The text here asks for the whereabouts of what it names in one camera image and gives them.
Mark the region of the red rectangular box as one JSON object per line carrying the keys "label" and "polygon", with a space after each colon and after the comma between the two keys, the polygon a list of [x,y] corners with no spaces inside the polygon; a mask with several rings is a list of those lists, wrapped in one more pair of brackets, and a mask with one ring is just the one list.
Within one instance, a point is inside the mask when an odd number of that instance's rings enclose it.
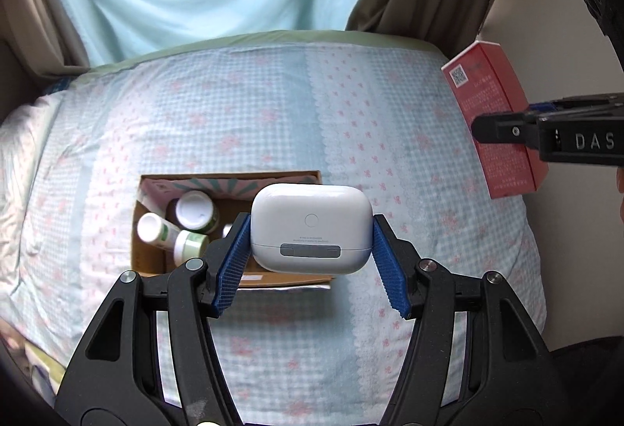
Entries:
{"label": "red rectangular box", "polygon": [[525,144],[525,92],[500,44],[475,40],[441,71],[468,125],[490,197],[536,192],[548,172]]}

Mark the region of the green jar white lid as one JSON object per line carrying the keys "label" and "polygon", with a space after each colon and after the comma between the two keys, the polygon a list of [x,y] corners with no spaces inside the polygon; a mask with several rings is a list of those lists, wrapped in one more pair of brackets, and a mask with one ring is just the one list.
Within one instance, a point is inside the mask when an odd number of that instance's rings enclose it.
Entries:
{"label": "green jar white lid", "polygon": [[174,264],[180,266],[189,259],[200,258],[208,244],[207,235],[181,231],[174,243]]}

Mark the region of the white pill bottle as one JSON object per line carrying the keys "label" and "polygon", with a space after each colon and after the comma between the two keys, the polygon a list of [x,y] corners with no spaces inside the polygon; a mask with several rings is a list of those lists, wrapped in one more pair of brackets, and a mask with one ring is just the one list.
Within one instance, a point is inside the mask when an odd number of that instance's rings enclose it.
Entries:
{"label": "white pill bottle", "polygon": [[160,250],[173,250],[181,229],[177,225],[153,213],[146,213],[136,225],[138,238]]}

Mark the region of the white earbuds case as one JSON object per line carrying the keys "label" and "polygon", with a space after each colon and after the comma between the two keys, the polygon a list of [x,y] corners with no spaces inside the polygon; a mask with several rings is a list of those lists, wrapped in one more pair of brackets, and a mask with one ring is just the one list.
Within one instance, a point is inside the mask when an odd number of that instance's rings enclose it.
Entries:
{"label": "white earbuds case", "polygon": [[354,187],[276,183],[252,203],[252,254],[271,272],[352,274],[367,263],[372,240],[372,206]]}

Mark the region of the checkered floral bed cover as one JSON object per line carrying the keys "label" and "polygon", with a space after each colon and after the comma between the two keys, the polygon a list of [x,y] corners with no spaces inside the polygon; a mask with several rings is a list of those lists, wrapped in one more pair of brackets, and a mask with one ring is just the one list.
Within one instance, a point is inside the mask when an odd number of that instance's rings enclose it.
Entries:
{"label": "checkered floral bed cover", "polygon": [[[147,174],[316,171],[369,198],[450,271],[500,271],[534,322],[541,259],[518,197],[492,199],[442,74],[417,41],[266,34],[122,62],[53,88],[1,127],[1,317],[66,364],[121,272]],[[376,267],[327,290],[248,292],[211,327],[241,417],[380,420],[413,326]]]}

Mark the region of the white lidded round jar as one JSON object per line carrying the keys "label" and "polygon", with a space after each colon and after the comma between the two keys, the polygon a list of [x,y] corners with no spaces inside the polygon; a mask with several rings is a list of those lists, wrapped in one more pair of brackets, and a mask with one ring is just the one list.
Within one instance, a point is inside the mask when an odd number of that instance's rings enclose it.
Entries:
{"label": "white lidded round jar", "polygon": [[219,223],[217,206],[201,190],[185,192],[175,204],[174,214],[183,229],[201,234],[211,233]]}

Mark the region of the open cardboard box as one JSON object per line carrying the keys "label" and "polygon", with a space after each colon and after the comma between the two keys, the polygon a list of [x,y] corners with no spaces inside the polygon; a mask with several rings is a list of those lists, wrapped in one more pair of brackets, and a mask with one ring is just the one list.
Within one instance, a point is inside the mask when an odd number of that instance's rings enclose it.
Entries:
{"label": "open cardboard box", "polygon": [[240,213],[251,210],[259,190],[275,183],[321,183],[311,171],[144,174],[132,222],[131,268],[144,276],[164,274],[181,262],[178,232],[213,242],[226,235]]}

